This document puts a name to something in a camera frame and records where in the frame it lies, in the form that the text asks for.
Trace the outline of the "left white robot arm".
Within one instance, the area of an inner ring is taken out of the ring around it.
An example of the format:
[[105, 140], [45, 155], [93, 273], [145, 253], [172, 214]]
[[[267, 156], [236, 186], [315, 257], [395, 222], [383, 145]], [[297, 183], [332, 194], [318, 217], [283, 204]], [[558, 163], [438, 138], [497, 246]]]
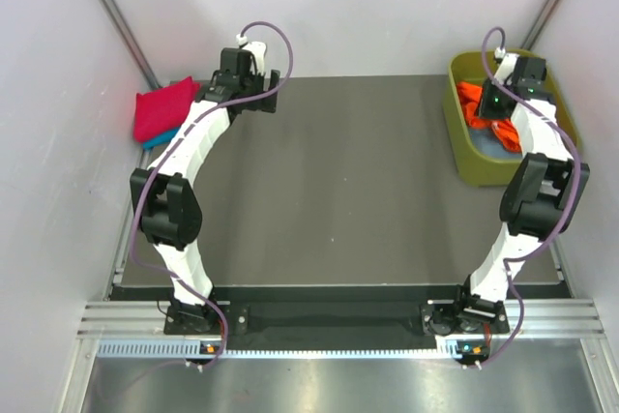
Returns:
[[222, 323], [200, 256], [202, 212], [194, 180], [220, 136], [243, 111], [273, 113], [277, 97], [264, 97], [280, 81], [265, 68], [267, 46], [249, 42], [221, 52], [220, 67], [201, 84], [185, 122], [164, 151], [130, 178], [138, 230], [160, 255], [173, 283], [164, 330], [169, 335], [213, 334]]

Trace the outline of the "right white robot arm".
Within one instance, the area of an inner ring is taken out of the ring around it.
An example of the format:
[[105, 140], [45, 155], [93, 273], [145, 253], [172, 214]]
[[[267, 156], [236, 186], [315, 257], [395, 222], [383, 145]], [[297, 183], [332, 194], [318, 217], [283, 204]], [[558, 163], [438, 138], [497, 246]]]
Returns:
[[437, 337], [508, 333], [504, 301], [515, 276], [567, 229], [590, 174], [558, 126], [545, 60], [502, 47], [494, 60], [497, 69], [484, 83], [479, 114], [514, 126], [521, 162], [502, 196], [501, 229], [484, 262], [457, 286], [453, 301], [420, 308], [424, 332]]

